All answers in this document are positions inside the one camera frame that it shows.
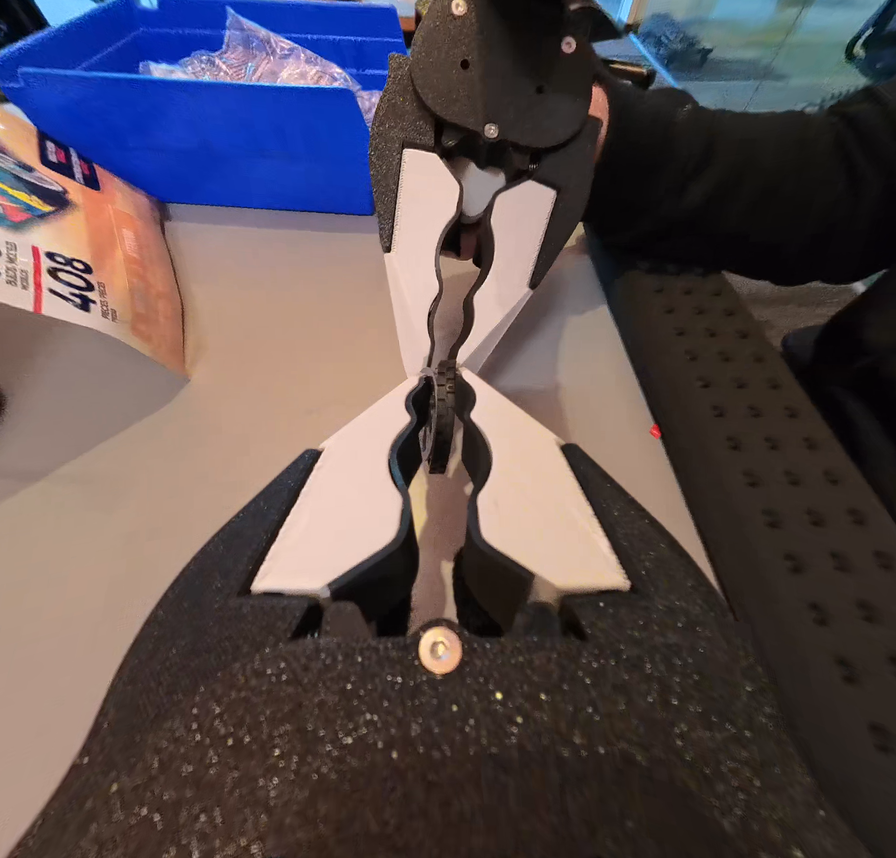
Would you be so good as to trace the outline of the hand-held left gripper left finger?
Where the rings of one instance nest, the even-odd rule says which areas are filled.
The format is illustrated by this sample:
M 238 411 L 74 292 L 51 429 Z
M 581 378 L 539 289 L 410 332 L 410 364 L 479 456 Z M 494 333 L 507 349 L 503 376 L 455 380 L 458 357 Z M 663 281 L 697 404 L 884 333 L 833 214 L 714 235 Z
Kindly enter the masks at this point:
M 420 571 L 410 485 L 422 466 L 429 380 L 413 376 L 303 459 L 311 466 L 252 595 L 356 606 L 379 636 L 409 632 Z

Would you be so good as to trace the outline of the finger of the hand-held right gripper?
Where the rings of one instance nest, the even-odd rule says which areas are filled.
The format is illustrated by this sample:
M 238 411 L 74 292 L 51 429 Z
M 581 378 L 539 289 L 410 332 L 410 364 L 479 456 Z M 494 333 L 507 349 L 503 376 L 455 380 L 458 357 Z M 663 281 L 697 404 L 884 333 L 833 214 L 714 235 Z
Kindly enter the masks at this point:
M 402 151 L 392 242 L 384 260 L 406 375 L 420 375 L 432 363 L 442 243 L 461 202 L 461 185 L 442 158 L 423 149 Z
M 495 197 L 479 274 L 464 297 L 463 326 L 451 358 L 478 373 L 532 297 L 531 281 L 551 218 L 555 190 L 523 181 Z

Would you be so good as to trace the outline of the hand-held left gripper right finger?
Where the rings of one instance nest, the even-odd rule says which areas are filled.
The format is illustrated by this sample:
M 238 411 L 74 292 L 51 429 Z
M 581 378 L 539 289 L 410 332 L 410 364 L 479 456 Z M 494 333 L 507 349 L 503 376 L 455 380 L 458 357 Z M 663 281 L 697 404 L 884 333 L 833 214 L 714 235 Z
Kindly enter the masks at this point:
M 501 633 L 530 602 L 624 593 L 631 581 L 572 460 L 590 457 L 473 372 L 456 383 L 472 490 L 462 591 Z

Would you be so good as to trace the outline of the black toy wheel grey rim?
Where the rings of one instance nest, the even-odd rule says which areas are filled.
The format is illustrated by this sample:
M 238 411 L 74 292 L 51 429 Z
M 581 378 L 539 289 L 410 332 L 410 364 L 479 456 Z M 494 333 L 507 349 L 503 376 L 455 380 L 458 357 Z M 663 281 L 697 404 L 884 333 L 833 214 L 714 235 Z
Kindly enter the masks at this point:
M 442 361 L 429 371 L 428 415 L 420 431 L 421 460 L 432 475 L 444 474 L 449 464 L 455 426 L 457 364 Z

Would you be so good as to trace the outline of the person's right forearm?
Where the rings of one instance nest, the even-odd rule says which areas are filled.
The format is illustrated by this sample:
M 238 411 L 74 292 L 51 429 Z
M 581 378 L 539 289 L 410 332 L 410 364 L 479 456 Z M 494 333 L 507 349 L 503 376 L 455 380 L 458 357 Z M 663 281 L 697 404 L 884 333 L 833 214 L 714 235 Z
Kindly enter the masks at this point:
M 779 286 L 894 265 L 894 80 L 814 113 L 599 83 L 610 118 L 583 223 L 606 250 Z

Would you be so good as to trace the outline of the blue plastic bin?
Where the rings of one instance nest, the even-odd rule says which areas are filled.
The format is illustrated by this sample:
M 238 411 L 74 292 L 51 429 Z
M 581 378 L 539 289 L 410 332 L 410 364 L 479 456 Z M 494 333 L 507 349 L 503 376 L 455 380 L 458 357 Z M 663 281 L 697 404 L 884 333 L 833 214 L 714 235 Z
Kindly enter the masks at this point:
M 2 51 L 2 92 L 46 135 L 166 203 L 370 216 L 369 130 L 348 89 L 166 80 L 143 62 L 218 50 L 232 10 L 365 90 L 405 54 L 391 5 L 113 0 Z

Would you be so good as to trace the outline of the clear plastic bag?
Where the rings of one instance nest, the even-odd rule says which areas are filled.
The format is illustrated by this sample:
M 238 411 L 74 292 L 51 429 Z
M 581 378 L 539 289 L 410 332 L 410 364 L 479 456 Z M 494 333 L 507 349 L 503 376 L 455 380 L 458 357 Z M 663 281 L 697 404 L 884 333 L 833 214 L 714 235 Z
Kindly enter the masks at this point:
M 336 63 L 227 10 L 223 43 L 216 51 L 197 51 L 178 63 L 143 61 L 143 76 L 166 80 L 342 88 L 352 92 L 371 127 L 381 91 L 366 90 Z

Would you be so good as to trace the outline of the black perforated mat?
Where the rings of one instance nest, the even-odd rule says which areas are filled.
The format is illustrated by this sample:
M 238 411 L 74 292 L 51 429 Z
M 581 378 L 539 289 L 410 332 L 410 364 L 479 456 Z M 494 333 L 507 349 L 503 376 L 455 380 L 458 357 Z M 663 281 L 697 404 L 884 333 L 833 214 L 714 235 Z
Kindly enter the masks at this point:
M 790 735 L 894 856 L 894 520 L 720 274 L 588 249 L 693 523 Z

